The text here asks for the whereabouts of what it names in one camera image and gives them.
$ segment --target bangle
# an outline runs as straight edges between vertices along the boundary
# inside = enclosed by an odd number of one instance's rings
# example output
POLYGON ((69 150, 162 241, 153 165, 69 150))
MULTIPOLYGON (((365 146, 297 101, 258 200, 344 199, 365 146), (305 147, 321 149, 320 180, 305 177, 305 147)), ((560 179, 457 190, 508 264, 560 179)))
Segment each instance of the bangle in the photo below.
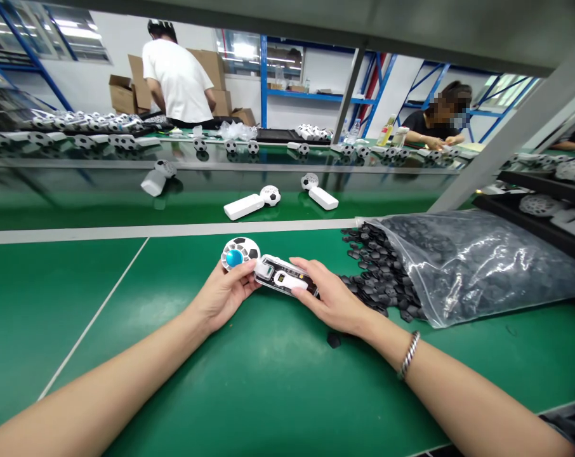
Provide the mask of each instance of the bangle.
POLYGON ((408 371, 408 367, 410 366, 410 362, 413 361, 414 351, 416 351, 416 345, 421 338, 421 332, 418 330, 413 332, 413 340, 410 342, 410 347, 408 348, 408 353, 404 358, 404 362, 402 362, 402 369, 397 373, 397 379, 400 381, 404 381, 406 377, 406 372, 408 371))

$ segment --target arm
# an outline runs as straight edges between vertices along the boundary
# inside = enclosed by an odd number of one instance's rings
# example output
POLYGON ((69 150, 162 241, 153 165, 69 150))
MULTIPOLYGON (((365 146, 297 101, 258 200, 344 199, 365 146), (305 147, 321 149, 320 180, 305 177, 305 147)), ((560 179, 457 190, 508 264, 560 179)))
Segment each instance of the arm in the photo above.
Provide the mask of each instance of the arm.
POLYGON ((552 149, 559 149, 559 150, 575 150, 575 143, 570 141, 564 141, 560 143, 556 143, 555 145, 551 146, 552 149))
POLYGON ((420 133, 417 133, 412 130, 406 133, 406 141, 408 143, 424 143, 429 147, 429 149, 437 149, 437 150, 442 150, 442 145, 445 144, 441 138, 421 135, 420 133))
POLYGON ((148 89, 152 93, 152 98, 154 99, 154 103, 156 103, 161 111, 166 113, 165 109, 165 99, 162 96, 162 88, 161 84, 154 78, 146 78, 146 84, 148 84, 148 89))
MULTIPOLYGON (((308 291, 293 293, 317 317, 359 336, 397 371, 411 334, 367 308, 343 282, 316 260, 290 259, 315 281, 320 301, 308 291)), ((535 414, 475 371, 419 341, 406 383, 455 446, 467 456, 575 456, 575 447, 535 414)))
POLYGON ((213 96, 213 90, 205 89, 205 98, 207 98, 209 110, 213 112, 216 109, 216 98, 213 96))
POLYGON ((0 455, 93 456, 260 284, 247 262, 221 263, 178 317, 0 427, 0 455))
POLYGON ((465 141, 465 136, 461 133, 458 135, 446 137, 446 144, 448 144, 448 146, 455 146, 457 144, 463 143, 464 141, 465 141))

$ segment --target plastic bag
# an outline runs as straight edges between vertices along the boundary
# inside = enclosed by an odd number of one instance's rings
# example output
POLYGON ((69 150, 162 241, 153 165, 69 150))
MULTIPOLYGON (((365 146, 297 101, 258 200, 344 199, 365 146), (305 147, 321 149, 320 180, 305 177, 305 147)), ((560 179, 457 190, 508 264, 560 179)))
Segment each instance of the plastic bag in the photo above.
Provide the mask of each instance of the plastic bag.
POLYGON ((234 121, 231 124, 224 121, 218 130, 218 134, 224 140, 240 139, 241 141, 250 141, 258 136, 258 129, 241 123, 237 124, 234 121))
POLYGON ((434 328, 575 297, 575 259, 491 213, 358 221, 384 230, 434 328))

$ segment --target cardboard box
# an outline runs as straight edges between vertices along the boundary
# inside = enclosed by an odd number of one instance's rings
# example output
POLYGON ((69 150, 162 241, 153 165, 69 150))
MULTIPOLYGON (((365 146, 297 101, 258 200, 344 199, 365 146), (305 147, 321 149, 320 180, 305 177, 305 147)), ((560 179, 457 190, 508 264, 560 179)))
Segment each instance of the cardboard box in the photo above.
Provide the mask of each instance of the cardboard box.
POLYGON ((137 113, 135 93, 130 88, 131 78, 117 75, 110 75, 110 99, 112 108, 117 112, 125 114, 137 113))
POLYGON ((230 116, 232 113, 230 92, 213 89, 213 96, 216 99, 216 109, 214 109, 212 114, 214 116, 230 116))
POLYGON ((213 83, 215 90, 226 90, 226 81, 224 78, 224 61, 220 54, 213 51, 199 51, 186 48, 188 52, 196 57, 207 76, 213 83))
POLYGON ((133 75, 133 85, 135 85, 135 91, 137 92, 137 106, 139 108, 144 108, 150 110, 150 103, 152 102, 152 94, 150 89, 148 89, 148 84, 143 78, 143 60, 141 57, 134 55, 128 55, 129 66, 131 67, 131 74, 133 75))
POLYGON ((250 127, 256 126, 256 119, 254 118, 254 113, 251 111, 251 108, 235 108, 231 116, 238 117, 245 125, 250 127))

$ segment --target black tray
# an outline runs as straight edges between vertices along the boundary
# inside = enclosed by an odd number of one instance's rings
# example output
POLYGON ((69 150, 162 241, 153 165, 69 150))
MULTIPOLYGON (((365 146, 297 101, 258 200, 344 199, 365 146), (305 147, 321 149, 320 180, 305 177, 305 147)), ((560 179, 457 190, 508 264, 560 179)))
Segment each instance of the black tray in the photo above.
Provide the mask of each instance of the black tray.
POLYGON ((528 230, 575 259, 575 236, 552 224, 550 218, 538 218, 519 210, 526 194, 480 195, 473 204, 528 230))
POLYGON ((567 200, 575 205, 575 184, 550 179, 548 173, 519 173, 502 171, 499 180, 546 194, 559 200, 567 200))
POLYGON ((296 130, 287 129, 258 129, 258 136, 256 137, 258 143, 306 143, 315 146, 329 146, 330 140, 309 140, 304 141, 296 130))

